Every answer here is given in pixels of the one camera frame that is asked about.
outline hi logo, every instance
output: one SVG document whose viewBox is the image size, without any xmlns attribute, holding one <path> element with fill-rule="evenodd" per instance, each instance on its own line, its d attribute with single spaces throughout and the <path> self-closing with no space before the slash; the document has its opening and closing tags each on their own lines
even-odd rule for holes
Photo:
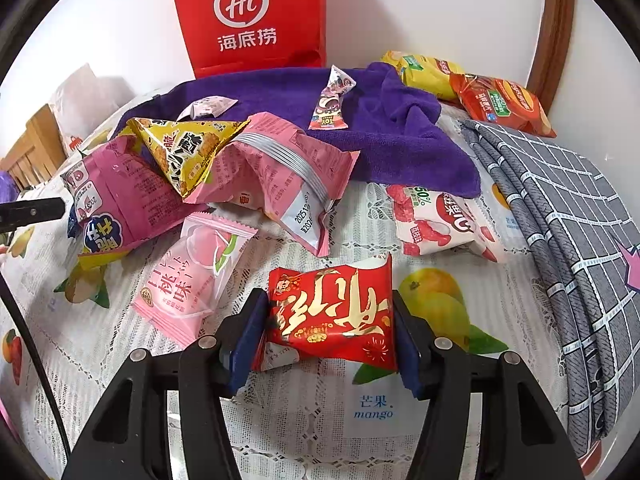
<svg viewBox="0 0 640 480">
<path fill-rule="evenodd" d="M 258 23 L 268 7 L 269 0 L 213 0 L 213 11 L 217 19 L 235 28 L 250 27 Z"/>
</svg>

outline white wall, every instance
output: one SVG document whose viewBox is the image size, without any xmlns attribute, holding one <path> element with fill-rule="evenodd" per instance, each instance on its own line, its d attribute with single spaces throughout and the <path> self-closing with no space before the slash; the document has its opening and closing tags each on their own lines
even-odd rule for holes
<svg viewBox="0 0 640 480">
<path fill-rule="evenodd" d="M 542 0 L 327 0 L 328 62 L 408 50 L 526 83 L 541 12 Z M 0 156 L 85 62 L 112 79 L 118 104 L 193 78 L 173 0 L 60 0 L 0 86 Z"/>
<path fill-rule="evenodd" d="M 576 0 L 574 30 L 549 118 L 558 142 L 591 161 L 640 220 L 640 62 L 593 0 Z"/>
</svg>

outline red packaging with gold text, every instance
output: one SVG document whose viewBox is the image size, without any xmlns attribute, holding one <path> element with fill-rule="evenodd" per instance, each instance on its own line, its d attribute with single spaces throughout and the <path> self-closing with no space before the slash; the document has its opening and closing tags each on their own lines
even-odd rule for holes
<svg viewBox="0 0 640 480">
<path fill-rule="evenodd" d="M 540 137 L 556 136 L 538 98 L 517 83 L 453 72 L 449 83 L 476 121 L 497 123 Z"/>
<path fill-rule="evenodd" d="M 312 272 L 269 273 L 271 315 L 254 370 L 307 357 L 397 370 L 391 254 Z"/>
</svg>

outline lace tablecloth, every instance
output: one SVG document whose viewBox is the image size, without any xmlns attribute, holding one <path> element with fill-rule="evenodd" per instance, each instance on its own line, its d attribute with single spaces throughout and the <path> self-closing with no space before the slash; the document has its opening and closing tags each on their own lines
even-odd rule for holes
<svg viewBox="0 0 640 480">
<path fill-rule="evenodd" d="M 446 116 L 442 119 L 443 128 L 455 136 L 454 121 Z M 220 206 L 218 214 L 240 219 L 259 231 L 234 270 L 219 309 L 205 321 L 204 332 L 215 332 L 225 316 L 238 312 L 254 286 L 266 285 L 268 272 L 274 267 L 313 270 L 390 251 L 394 286 L 423 267 L 451 273 L 464 293 L 472 323 L 522 355 L 566 424 L 564 362 L 548 299 L 526 243 L 510 224 L 508 210 L 492 193 L 491 181 L 486 180 L 486 174 L 484 177 L 478 203 L 507 247 L 508 259 L 501 265 L 463 248 L 405 256 L 395 237 L 391 202 L 379 184 L 349 184 L 328 220 L 331 249 L 330 256 L 323 259 L 290 240 L 259 212 Z M 63 196 L 67 205 L 71 202 L 59 178 L 40 193 L 41 198 L 47 196 Z M 133 349 L 144 347 L 153 354 L 177 350 L 129 304 L 178 233 L 179 227 L 109 265 L 105 275 L 109 308 L 91 300 L 71 304 L 63 293 L 53 292 L 69 275 L 79 249 L 78 242 L 66 238 L 66 219 L 37 225 L 24 257 L 9 256 L 2 267 L 33 333 L 72 446 L 101 393 Z M 11 328 L 9 315 L 0 308 L 0 333 Z M 242 477 L 403 479 L 420 425 L 412 424 L 404 431 L 398 423 L 385 423 L 374 433 L 349 434 L 345 420 L 358 402 L 354 396 L 359 398 L 362 392 L 351 384 L 352 368 L 341 360 L 314 359 L 252 373 L 234 399 L 223 400 Z M 389 380 L 400 381 L 397 376 Z M 461 478 L 475 475 L 481 399 L 473 397 Z M 49 475 L 59 478 L 65 464 L 62 445 L 26 353 L 19 386 L 14 383 L 11 366 L 0 362 L 0 398 L 36 460 Z M 409 402 L 412 400 L 403 400 L 396 406 L 397 420 L 402 418 L 402 410 L 413 409 Z M 186 478 L 177 394 L 170 394 L 168 406 L 174 478 Z"/>
</svg>

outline yellow snack bag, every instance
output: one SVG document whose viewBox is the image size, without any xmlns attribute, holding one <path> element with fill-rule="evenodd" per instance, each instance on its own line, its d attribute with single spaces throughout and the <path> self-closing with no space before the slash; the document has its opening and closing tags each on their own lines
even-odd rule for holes
<svg viewBox="0 0 640 480">
<path fill-rule="evenodd" d="M 177 123 L 138 117 L 127 121 L 127 126 L 148 146 L 183 199 L 206 178 L 214 157 L 244 124 L 240 121 Z"/>
<path fill-rule="evenodd" d="M 382 59 L 395 67 L 407 86 L 414 86 L 435 94 L 438 99 L 455 101 L 458 96 L 449 84 L 449 74 L 463 74 L 462 67 L 452 61 L 389 50 Z"/>
</svg>

